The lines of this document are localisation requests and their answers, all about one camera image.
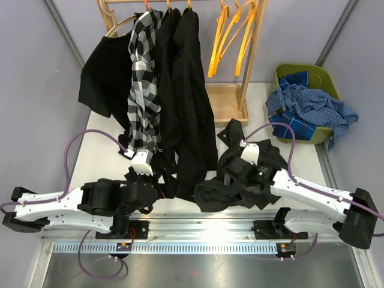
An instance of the black shirt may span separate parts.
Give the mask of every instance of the black shirt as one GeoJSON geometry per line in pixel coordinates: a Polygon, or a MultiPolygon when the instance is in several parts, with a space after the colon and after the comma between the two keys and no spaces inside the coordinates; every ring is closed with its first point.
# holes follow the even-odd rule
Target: black shirt
{"type": "Polygon", "coordinates": [[[79,102],[92,111],[116,118],[129,130],[128,95],[131,89],[132,61],[128,53],[131,33],[103,37],[85,63],[80,79],[79,102]]]}

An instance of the black garment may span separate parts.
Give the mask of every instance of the black garment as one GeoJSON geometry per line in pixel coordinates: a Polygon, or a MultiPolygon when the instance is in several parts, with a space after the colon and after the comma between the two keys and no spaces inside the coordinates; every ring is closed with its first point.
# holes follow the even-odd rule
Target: black garment
{"type": "Polygon", "coordinates": [[[129,131],[128,95],[132,61],[128,53],[131,33],[119,38],[103,37],[83,67],[79,102],[92,111],[116,118],[129,131]]]}
{"type": "Polygon", "coordinates": [[[172,88],[172,64],[176,47],[172,37],[181,19],[178,9],[173,9],[163,17],[163,23],[156,32],[155,70],[158,74],[157,95],[160,99],[160,135],[168,173],[177,173],[175,152],[182,143],[181,123],[176,113],[175,96],[172,88]]]}
{"type": "MultiPolygon", "coordinates": [[[[268,185],[264,187],[263,191],[260,191],[252,178],[249,179],[247,186],[238,181],[231,181],[228,185],[224,184],[223,165],[232,157],[240,157],[243,150],[239,146],[240,141],[244,139],[241,123],[232,119],[217,136],[229,148],[218,161],[217,176],[211,181],[203,181],[196,185],[194,199],[202,212],[218,212],[230,206],[252,208],[254,205],[262,210],[269,203],[276,203],[280,197],[272,195],[268,185]]],[[[280,150],[272,146],[270,139],[255,143],[259,146],[258,163],[262,161],[287,169],[287,162],[280,155],[280,150]]]]}
{"type": "Polygon", "coordinates": [[[183,141],[179,148],[177,197],[194,201],[193,190],[217,166],[214,114],[205,90],[199,42],[199,17],[186,9],[173,35],[177,48],[172,86],[183,141]]]}

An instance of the black and white plaid shirt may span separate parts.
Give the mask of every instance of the black and white plaid shirt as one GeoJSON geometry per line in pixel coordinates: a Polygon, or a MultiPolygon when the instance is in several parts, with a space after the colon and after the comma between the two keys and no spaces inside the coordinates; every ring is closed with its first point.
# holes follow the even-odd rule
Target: black and white plaid shirt
{"type": "Polygon", "coordinates": [[[154,74],[155,32],[161,25],[162,12],[149,9],[140,16],[132,30],[128,51],[132,60],[132,87],[128,96],[128,119],[131,124],[129,149],[156,151],[160,142],[160,101],[156,95],[154,74]]]}

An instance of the laundry basket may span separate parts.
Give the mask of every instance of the laundry basket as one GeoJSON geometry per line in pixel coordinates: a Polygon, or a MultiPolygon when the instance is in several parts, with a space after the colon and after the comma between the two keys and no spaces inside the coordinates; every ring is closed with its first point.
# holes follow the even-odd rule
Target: laundry basket
{"type": "MultiPolygon", "coordinates": [[[[281,64],[275,69],[275,79],[274,83],[271,85],[269,94],[272,93],[276,88],[278,88],[278,79],[289,74],[308,71],[308,88],[319,88],[327,92],[330,96],[335,99],[340,99],[340,96],[336,90],[336,87],[328,74],[328,72],[315,65],[305,65],[305,64],[281,64]]],[[[324,142],[328,137],[332,136],[333,132],[328,127],[317,127],[311,140],[297,140],[300,143],[310,143],[310,144],[319,144],[324,142]]],[[[284,143],[292,142],[291,139],[285,139],[277,137],[280,141],[284,143]]]]}

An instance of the gray wall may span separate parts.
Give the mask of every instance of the gray wall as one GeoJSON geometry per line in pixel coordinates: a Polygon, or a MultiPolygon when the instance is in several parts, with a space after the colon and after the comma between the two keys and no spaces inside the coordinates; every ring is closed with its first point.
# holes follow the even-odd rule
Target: gray wall
{"type": "MultiPolygon", "coordinates": [[[[2,1],[0,37],[0,202],[16,186],[61,191],[66,142],[88,114],[77,103],[80,67],[42,1],[2,1]]],[[[0,235],[0,287],[24,287],[40,235],[3,225],[0,235]]]]}
{"type": "MultiPolygon", "coordinates": [[[[87,59],[106,34],[97,0],[54,0],[54,3],[83,58],[87,59]]],[[[220,15],[220,2],[211,0],[191,3],[200,18],[202,63],[207,75],[217,27],[216,19],[220,15]]],[[[225,0],[224,3],[230,7],[231,19],[235,13],[235,2],[225,0]]],[[[314,64],[346,4],[347,0],[269,0],[251,82],[270,82],[274,68],[281,62],[314,64]]],[[[167,7],[165,2],[150,3],[150,6],[161,11],[167,7]]],[[[184,11],[187,3],[171,2],[171,6],[184,11]]],[[[110,7],[116,8],[118,20],[145,10],[144,3],[115,4],[110,7]]],[[[220,62],[216,76],[209,79],[210,82],[241,82],[241,77],[235,77],[235,65],[243,34],[244,29],[220,62]]]]}
{"type": "MultiPolygon", "coordinates": [[[[368,190],[384,213],[384,2],[360,1],[325,68],[342,99],[359,115],[359,122],[339,140],[329,154],[340,188],[368,190]]],[[[377,232],[384,232],[378,222],[377,232]]],[[[371,252],[378,271],[384,271],[383,239],[373,241],[371,252]]]]}

